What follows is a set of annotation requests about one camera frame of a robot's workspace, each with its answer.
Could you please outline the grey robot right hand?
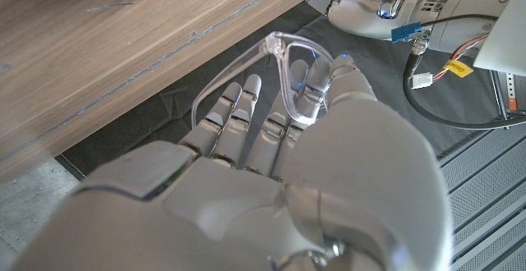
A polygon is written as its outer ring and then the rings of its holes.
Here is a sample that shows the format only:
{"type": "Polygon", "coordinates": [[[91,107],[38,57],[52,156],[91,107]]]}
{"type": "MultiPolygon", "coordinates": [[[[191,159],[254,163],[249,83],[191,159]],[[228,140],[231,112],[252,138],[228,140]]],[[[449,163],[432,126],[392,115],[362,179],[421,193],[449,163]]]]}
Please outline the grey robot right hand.
{"type": "Polygon", "coordinates": [[[447,190],[425,137],[349,56],[281,178],[155,141],[92,172],[16,270],[447,270],[447,190]]]}

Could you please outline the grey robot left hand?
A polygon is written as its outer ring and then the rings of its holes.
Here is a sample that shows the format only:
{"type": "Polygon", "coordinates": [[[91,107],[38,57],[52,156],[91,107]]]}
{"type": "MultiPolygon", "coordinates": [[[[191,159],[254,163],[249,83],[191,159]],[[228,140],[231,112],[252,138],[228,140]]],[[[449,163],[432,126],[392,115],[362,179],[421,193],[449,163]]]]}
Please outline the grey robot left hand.
{"type": "Polygon", "coordinates": [[[336,28],[370,39],[425,39],[452,53],[491,32],[510,0],[304,0],[336,28]]]}

